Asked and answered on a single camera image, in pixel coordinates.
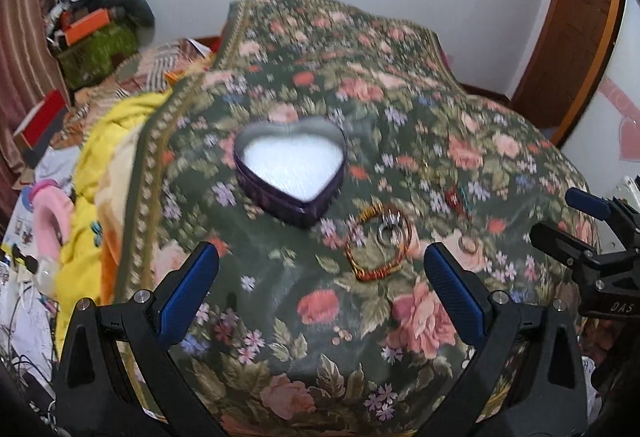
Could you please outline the purple heart-shaped tin box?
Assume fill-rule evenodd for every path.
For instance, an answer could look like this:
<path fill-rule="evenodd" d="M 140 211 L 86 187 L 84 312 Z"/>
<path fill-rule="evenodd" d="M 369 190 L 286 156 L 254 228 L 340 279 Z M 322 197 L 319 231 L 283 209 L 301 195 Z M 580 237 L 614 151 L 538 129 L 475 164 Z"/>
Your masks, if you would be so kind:
<path fill-rule="evenodd" d="M 346 148 L 342 129 L 322 116 L 292 123 L 253 122 L 234 139 L 236 179 L 265 212 L 308 229 L 341 189 Z"/>

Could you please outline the yellow blanket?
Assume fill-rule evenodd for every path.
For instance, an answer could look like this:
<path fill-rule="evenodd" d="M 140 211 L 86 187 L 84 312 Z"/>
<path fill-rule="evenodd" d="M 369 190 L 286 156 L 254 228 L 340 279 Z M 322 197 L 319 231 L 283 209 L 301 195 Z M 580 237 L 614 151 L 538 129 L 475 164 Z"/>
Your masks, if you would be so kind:
<path fill-rule="evenodd" d="M 62 246 L 54 283 L 57 351 L 63 350 L 70 318 L 81 298 L 91 298 L 98 305 L 114 299 L 139 136 L 170 95 L 167 90 L 120 101 L 94 125 L 80 151 L 73 179 L 76 200 L 70 238 Z"/>

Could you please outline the floral green bedspread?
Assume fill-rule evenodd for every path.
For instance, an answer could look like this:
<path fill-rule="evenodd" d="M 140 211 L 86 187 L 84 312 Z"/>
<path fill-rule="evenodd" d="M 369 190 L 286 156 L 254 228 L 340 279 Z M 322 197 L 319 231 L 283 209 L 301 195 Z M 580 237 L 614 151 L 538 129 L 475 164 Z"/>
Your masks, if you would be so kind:
<path fill-rule="evenodd" d="M 322 116 L 345 133 L 343 186 L 314 226 L 265 213 L 235 175 L 255 121 Z M 142 127 L 113 301 L 155 287 L 194 247 L 220 270 L 172 358 L 235 436 L 405 436 L 472 358 L 427 282 L 433 242 L 515 301 L 577 304 L 529 231 L 596 243 L 565 192 L 586 181 L 549 140 L 454 78 L 437 36 L 331 0 L 230 6 L 209 66 Z M 460 187 L 471 217 L 444 193 Z"/>

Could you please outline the brown wooden door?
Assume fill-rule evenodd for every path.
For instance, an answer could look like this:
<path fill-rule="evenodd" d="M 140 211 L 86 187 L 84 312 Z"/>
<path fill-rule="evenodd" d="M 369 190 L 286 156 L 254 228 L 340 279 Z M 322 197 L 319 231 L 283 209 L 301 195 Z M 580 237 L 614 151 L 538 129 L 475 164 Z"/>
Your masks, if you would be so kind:
<path fill-rule="evenodd" d="M 511 107 L 562 146 L 613 53 L 626 0 L 551 0 Z"/>

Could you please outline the red and white box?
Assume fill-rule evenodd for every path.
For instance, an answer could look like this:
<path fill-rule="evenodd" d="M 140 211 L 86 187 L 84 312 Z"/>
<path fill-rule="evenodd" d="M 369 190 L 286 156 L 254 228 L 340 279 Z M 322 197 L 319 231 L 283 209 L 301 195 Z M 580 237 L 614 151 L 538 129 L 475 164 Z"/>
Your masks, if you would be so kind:
<path fill-rule="evenodd" d="M 51 90 L 27 113 L 13 133 L 13 140 L 25 164 L 35 168 L 53 136 L 62 130 L 68 109 L 59 90 Z"/>

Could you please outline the striped patchwork quilt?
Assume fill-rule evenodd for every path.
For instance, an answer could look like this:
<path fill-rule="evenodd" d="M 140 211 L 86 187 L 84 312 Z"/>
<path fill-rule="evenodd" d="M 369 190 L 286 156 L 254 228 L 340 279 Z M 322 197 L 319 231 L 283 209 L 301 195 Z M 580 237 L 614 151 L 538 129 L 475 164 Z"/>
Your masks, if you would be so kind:
<path fill-rule="evenodd" d="M 81 146 L 96 123 L 119 101 L 166 92 L 192 64 L 213 58 L 212 43 L 206 45 L 193 38 L 180 38 L 128 57 L 101 83 L 75 93 L 75 105 L 65 114 L 61 131 L 50 145 L 54 149 Z"/>

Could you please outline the orange box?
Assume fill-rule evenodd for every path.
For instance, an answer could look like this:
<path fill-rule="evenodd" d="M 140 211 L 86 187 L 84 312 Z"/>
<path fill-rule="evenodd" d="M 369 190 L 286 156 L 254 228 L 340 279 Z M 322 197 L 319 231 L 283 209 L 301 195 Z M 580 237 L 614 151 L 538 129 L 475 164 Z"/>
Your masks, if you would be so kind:
<path fill-rule="evenodd" d="M 72 46 L 87 36 L 90 36 L 97 30 L 108 26 L 111 22 L 111 16 L 107 9 L 100 8 L 81 20 L 72 23 L 65 31 L 64 38 L 67 46 Z"/>

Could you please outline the grey neck pillow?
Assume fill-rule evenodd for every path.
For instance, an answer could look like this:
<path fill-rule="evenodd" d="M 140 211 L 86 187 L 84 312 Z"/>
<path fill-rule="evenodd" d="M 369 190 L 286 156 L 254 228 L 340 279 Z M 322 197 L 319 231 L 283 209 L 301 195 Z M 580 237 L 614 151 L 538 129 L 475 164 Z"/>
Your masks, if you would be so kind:
<path fill-rule="evenodd" d="M 121 10 L 138 27 L 155 26 L 155 16 L 145 0 L 102 0 L 101 4 L 105 8 Z"/>

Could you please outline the striped red curtain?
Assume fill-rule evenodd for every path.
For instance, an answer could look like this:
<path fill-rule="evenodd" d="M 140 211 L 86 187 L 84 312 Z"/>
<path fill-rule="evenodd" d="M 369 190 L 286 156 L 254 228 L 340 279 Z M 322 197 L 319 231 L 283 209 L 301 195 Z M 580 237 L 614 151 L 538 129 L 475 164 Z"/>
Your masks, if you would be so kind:
<path fill-rule="evenodd" d="M 44 34 L 47 0 L 1 0 L 1 223 L 16 201 L 25 163 L 13 132 L 50 90 L 66 90 Z"/>

